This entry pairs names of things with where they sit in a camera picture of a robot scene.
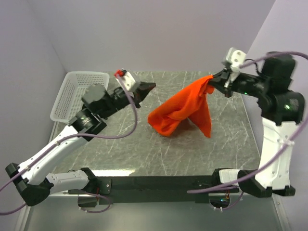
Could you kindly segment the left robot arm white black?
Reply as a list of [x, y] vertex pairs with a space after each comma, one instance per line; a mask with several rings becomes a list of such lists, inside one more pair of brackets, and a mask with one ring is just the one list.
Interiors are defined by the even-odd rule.
[[140, 102], [155, 87], [155, 83], [141, 82], [131, 96], [121, 87], [109, 94], [101, 84], [89, 86], [81, 98], [82, 109], [54, 140], [27, 161], [6, 167], [25, 204], [34, 206], [51, 194], [67, 190], [95, 193], [99, 188], [98, 178], [89, 168], [61, 174], [51, 171], [66, 156], [97, 138], [106, 127], [108, 117], [130, 104], [134, 112], [140, 108]]

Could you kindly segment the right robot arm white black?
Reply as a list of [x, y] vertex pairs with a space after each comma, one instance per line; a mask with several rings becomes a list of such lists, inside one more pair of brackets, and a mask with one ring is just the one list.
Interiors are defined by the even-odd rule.
[[291, 135], [300, 127], [305, 109], [304, 96], [289, 89], [296, 60], [290, 53], [271, 51], [257, 75], [240, 71], [240, 65], [254, 62], [244, 52], [232, 50], [222, 62], [224, 69], [209, 82], [226, 97], [236, 92], [257, 98], [261, 109], [263, 145], [257, 174], [235, 185], [258, 198], [293, 196], [295, 188], [289, 180]]

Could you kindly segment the orange t-shirt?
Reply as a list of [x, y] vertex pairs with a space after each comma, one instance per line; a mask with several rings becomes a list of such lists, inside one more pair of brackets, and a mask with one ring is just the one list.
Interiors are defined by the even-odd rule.
[[202, 77], [183, 88], [148, 115], [148, 123], [162, 136], [171, 136], [185, 119], [193, 122], [207, 138], [211, 137], [211, 116], [207, 95], [214, 87], [209, 85], [212, 75]]

